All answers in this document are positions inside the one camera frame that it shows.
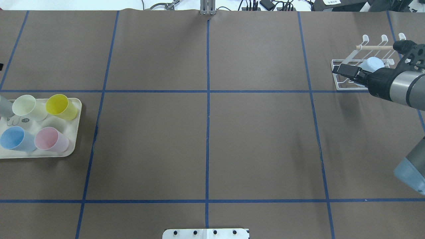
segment light blue cup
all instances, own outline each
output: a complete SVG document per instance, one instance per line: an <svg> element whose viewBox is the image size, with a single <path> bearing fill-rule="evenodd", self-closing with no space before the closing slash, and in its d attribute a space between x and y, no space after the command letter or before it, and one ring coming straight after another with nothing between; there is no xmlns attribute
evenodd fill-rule
<svg viewBox="0 0 425 239"><path fill-rule="evenodd" d="M0 137L0 145L5 149L24 152L36 149L34 136L19 126L8 128Z"/></svg>

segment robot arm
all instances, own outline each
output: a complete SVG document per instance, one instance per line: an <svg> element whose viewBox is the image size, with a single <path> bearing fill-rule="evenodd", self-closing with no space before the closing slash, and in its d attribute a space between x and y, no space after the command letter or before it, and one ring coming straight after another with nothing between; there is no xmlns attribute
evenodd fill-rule
<svg viewBox="0 0 425 239"><path fill-rule="evenodd" d="M358 66L341 64L332 72L364 85L375 97L425 111L425 44L401 40L393 48L404 55L394 69L368 72Z"/></svg>
<svg viewBox="0 0 425 239"><path fill-rule="evenodd" d="M358 66L341 64L332 73L364 85L375 97L425 111L425 44L401 40L393 48L404 55L394 69L368 72ZM394 175L425 195L425 137L401 161Z"/></svg>

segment white label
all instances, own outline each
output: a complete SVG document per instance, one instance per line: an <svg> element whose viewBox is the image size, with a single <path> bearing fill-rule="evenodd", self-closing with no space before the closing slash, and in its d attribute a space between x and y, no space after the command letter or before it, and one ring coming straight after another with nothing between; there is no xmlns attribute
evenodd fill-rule
<svg viewBox="0 0 425 239"><path fill-rule="evenodd" d="M325 3L325 5L335 5L340 4L341 0L323 0L323 2Z"/></svg>

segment white tray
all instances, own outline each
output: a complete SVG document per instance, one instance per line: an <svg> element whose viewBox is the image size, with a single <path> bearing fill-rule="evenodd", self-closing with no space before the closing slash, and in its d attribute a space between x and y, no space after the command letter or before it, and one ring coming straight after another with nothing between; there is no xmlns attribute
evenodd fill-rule
<svg viewBox="0 0 425 239"><path fill-rule="evenodd" d="M46 104L47 99L37 99L43 105ZM42 121L35 121L24 119L21 116L14 115L10 118L1 117L0 119L0 135L12 126L20 126L34 136L44 127L53 127L59 132L64 134L69 139L69 147L65 152L57 153L45 150L36 149L32 152L22 152L4 149L0 146L0 159L17 159L17 158L45 158L45 157L66 157L74 152L75 144L77 142L78 125L81 117L82 103L77 98L69 98L69 100L77 107L78 115L75 119L69 121L60 119L56 116L48 114Z"/></svg>

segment wooden dowel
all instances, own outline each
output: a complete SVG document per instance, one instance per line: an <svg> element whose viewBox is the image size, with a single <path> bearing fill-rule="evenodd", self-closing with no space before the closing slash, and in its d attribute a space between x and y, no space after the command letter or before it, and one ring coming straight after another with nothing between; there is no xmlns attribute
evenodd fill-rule
<svg viewBox="0 0 425 239"><path fill-rule="evenodd" d="M372 50L381 50L381 51L391 51L394 50L393 46L362 46L362 50L372 51Z"/></svg>

